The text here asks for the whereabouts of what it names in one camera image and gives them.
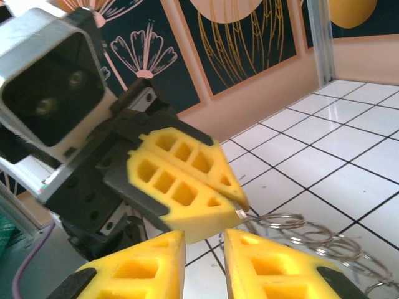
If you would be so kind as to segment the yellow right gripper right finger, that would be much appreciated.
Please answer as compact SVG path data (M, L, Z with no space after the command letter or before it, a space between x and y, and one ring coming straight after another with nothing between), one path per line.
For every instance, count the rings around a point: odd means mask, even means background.
M228 297L365 298L334 264L238 229L224 231Z

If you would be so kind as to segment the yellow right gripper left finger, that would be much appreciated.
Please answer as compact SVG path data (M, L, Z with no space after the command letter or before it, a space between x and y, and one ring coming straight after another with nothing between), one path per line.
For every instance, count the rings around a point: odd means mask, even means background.
M93 260L49 298L183 298L185 233L174 230Z

